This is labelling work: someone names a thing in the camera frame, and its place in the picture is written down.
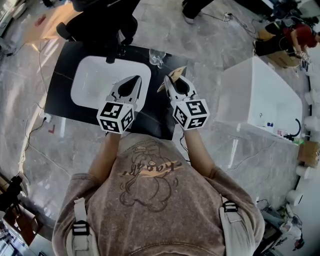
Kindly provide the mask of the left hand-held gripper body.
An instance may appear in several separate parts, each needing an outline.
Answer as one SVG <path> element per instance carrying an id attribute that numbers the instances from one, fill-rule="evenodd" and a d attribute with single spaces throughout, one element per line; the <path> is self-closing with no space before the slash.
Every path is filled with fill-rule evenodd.
<path id="1" fill-rule="evenodd" d="M 103 131 L 122 135 L 135 120 L 136 108 L 134 97 L 116 97 L 112 93 L 100 104 L 96 118 Z"/>

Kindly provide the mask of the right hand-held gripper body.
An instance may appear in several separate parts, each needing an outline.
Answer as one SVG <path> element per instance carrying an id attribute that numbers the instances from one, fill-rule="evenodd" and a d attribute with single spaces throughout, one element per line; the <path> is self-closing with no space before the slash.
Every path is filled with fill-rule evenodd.
<path id="1" fill-rule="evenodd" d="M 170 100 L 173 119 L 184 131 L 202 128 L 206 124 L 209 118 L 207 102 L 196 92 L 191 95 L 174 93 Z"/>

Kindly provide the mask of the clear drinking glass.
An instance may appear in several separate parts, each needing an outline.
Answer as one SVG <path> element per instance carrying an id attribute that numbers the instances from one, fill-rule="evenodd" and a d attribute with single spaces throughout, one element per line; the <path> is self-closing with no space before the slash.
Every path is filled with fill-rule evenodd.
<path id="1" fill-rule="evenodd" d="M 166 52 L 158 51 L 155 49 L 149 49 L 149 63 L 153 66 L 157 66 L 159 69 L 163 68 L 163 59 L 166 56 Z"/>

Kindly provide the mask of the person's right forearm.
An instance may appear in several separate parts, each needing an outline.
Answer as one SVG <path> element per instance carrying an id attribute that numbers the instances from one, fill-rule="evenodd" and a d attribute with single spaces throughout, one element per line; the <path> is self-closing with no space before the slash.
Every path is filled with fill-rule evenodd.
<path id="1" fill-rule="evenodd" d="M 200 133 L 196 129 L 191 129 L 185 130 L 183 135 L 191 166 L 202 176 L 212 178 L 217 166 L 210 157 Z"/>

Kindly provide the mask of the person's left forearm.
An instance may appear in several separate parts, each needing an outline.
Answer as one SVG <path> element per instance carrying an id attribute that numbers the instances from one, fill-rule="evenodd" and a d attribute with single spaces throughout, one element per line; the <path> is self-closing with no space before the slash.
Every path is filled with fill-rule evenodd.
<path id="1" fill-rule="evenodd" d="M 108 133 L 90 165 L 88 173 L 94 176 L 100 184 L 104 183 L 111 173 L 113 164 L 117 158 L 120 139 L 120 134 Z"/>

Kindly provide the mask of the white sink basin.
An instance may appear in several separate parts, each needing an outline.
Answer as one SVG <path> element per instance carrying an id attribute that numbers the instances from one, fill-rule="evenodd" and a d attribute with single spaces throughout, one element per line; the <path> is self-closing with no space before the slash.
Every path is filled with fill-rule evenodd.
<path id="1" fill-rule="evenodd" d="M 135 75 L 142 80 L 136 101 L 136 111 L 139 112 L 145 104 L 151 70 L 146 64 L 131 60 L 117 58 L 114 63 L 109 64 L 102 56 L 86 56 L 77 67 L 71 87 L 71 99 L 78 106 L 98 109 L 99 103 L 106 99 L 116 83 Z"/>

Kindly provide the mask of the dark wooden vanity cabinet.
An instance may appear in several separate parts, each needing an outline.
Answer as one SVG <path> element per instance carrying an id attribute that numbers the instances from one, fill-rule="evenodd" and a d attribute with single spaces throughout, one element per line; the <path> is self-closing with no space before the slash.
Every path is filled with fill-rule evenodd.
<path id="1" fill-rule="evenodd" d="M 79 106 L 72 101 L 71 89 L 78 65 L 87 56 L 106 59 L 106 50 L 96 45 L 82 42 L 66 42 L 61 50 L 51 77 L 44 111 L 48 114 L 97 125 L 98 109 Z M 175 129 L 172 117 L 173 108 L 165 91 L 157 92 L 165 75 L 176 68 L 188 65 L 188 59 L 166 54 L 163 67 L 159 69 L 149 62 L 149 49 L 138 46 L 126 46 L 125 54 L 116 59 L 143 63 L 150 68 L 151 78 L 141 111 L 135 110 L 135 120 L 128 128 L 132 133 L 151 135 L 171 140 Z"/>

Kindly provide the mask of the black sink faucet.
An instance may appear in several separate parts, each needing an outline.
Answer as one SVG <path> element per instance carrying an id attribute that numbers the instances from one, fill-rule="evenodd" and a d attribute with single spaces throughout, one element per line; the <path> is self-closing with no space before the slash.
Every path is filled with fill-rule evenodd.
<path id="1" fill-rule="evenodd" d="M 123 56 L 126 53 L 126 48 L 123 44 L 119 44 L 118 42 L 108 46 L 105 49 L 106 53 L 106 63 L 113 64 L 116 58 Z"/>

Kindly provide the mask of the white bathtub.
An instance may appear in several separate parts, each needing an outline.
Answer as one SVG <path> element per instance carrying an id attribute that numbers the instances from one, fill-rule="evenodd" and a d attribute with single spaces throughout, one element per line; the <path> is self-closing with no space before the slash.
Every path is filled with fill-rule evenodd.
<path id="1" fill-rule="evenodd" d="M 276 128 L 290 132 L 303 105 L 295 91 L 259 57 L 251 57 L 221 75 L 215 120 L 274 141 L 293 144 L 276 135 Z"/>

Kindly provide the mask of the black office chair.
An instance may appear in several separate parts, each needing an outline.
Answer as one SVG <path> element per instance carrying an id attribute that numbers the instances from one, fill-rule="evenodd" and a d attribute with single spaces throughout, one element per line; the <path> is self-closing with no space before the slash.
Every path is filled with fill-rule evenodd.
<path id="1" fill-rule="evenodd" d="M 128 46 L 138 29 L 133 16 L 140 0 L 70 0 L 79 14 L 56 26 L 57 33 L 74 42 L 117 49 Z"/>

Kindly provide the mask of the light wooden table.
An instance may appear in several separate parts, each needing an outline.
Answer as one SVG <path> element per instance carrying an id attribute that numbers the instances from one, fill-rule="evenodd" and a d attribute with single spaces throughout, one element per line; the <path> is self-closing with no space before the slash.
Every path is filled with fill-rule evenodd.
<path id="1" fill-rule="evenodd" d="M 32 44 L 40 40 L 58 38 L 57 25 L 60 23 L 67 24 L 79 14 L 81 12 L 75 11 L 72 3 L 48 9 L 33 18 L 26 26 L 23 42 L 25 44 Z"/>

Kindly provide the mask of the cardboard box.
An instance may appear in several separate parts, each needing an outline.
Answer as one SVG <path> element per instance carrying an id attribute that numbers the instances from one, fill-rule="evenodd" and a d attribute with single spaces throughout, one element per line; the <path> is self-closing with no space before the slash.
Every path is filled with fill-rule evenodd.
<path id="1" fill-rule="evenodd" d="M 257 32 L 257 36 L 259 40 L 267 41 L 275 35 L 262 28 Z M 289 56 L 286 51 L 278 51 L 268 54 L 266 57 L 282 68 L 295 68 L 300 65 L 300 59 L 295 56 Z"/>
<path id="2" fill-rule="evenodd" d="M 297 159 L 309 167 L 315 168 L 320 160 L 320 143 L 305 141 L 300 145 Z"/>

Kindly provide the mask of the black bathtub faucet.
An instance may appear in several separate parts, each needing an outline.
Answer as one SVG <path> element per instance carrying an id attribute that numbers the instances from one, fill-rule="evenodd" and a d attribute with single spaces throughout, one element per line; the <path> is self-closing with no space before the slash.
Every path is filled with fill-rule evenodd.
<path id="1" fill-rule="evenodd" d="M 293 142 L 294 138 L 300 135 L 300 132 L 301 132 L 301 122 L 296 118 L 294 121 L 294 125 L 291 126 L 289 132 L 285 133 L 284 138 Z"/>

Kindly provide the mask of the brown printed t-shirt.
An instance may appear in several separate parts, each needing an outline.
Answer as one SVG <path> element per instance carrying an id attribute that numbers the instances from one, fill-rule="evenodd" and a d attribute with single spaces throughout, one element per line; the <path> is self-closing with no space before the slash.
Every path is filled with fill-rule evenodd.
<path id="1" fill-rule="evenodd" d="M 216 165 L 205 177 L 173 143 L 121 136 L 109 177 L 74 174 L 56 221 L 56 256 L 253 256 L 265 222 Z"/>

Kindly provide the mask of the white cylinder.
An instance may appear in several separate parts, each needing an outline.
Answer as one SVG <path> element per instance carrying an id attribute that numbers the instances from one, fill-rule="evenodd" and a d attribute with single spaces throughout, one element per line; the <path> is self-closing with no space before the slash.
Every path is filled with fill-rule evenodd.
<path id="1" fill-rule="evenodd" d="M 308 131 L 320 133 L 320 118 L 317 116 L 307 116 L 304 118 L 303 123 Z"/>
<path id="2" fill-rule="evenodd" d="M 309 178 L 310 171 L 311 171 L 311 168 L 308 166 L 298 165 L 296 167 L 296 174 L 305 180 Z"/>
<path id="3" fill-rule="evenodd" d="M 292 206 L 297 206 L 303 197 L 303 193 L 299 190 L 292 189 L 286 195 L 286 200 Z"/>

